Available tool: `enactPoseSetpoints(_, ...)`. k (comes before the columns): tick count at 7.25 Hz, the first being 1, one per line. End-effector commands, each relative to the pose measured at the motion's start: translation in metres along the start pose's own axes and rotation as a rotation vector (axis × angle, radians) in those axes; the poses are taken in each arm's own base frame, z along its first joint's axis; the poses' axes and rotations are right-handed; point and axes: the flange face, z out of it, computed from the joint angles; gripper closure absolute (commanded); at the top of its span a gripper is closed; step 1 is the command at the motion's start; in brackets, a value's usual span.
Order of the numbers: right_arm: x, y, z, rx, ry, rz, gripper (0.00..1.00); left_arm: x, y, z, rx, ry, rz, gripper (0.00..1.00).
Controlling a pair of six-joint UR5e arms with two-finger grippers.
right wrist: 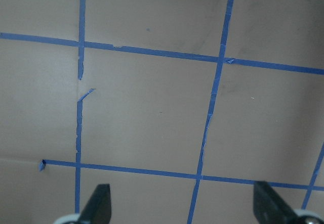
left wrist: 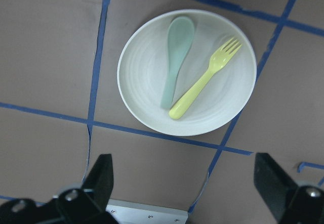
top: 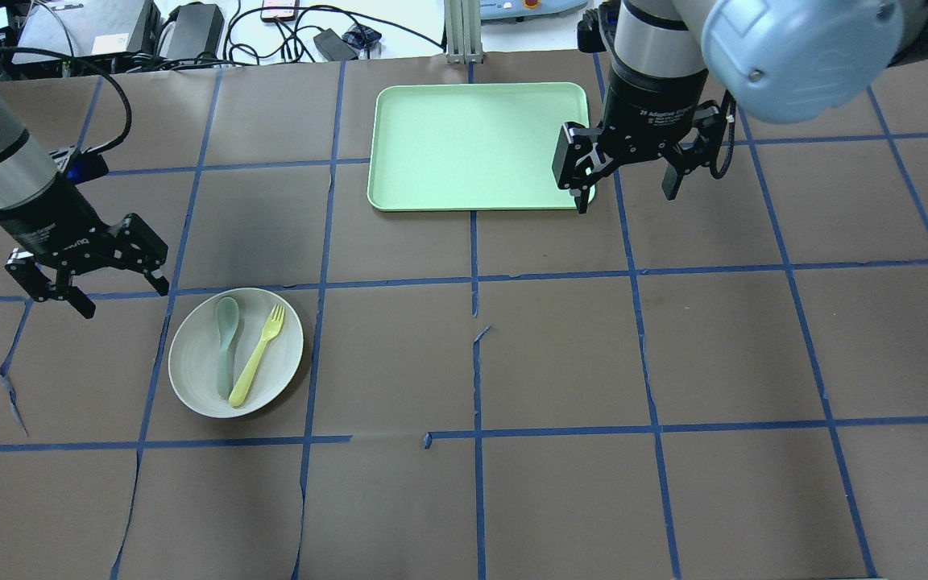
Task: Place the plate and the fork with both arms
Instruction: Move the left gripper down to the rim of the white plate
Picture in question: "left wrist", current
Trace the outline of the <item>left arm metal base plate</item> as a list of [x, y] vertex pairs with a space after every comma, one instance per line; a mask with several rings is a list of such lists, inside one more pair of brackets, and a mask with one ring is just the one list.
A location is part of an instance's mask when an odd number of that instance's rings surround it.
[[186, 223], [187, 211], [121, 200], [109, 200], [106, 211], [118, 223], [180, 224]]

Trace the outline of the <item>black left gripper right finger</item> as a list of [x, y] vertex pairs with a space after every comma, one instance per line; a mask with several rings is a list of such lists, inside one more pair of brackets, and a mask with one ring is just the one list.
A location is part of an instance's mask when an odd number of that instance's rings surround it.
[[254, 186], [277, 223], [323, 223], [323, 189], [295, 182], [268, 153], [257, 153]]

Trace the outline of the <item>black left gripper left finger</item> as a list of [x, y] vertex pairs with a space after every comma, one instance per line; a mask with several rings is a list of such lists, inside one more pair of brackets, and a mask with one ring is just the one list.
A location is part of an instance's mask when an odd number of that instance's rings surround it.
[[111, 154], [101, 154], [79, 188], [71, 188], [37, 206], [21, 198], [1, 205], [1, 223], [118, 223], [106, 211], [113, 190]]

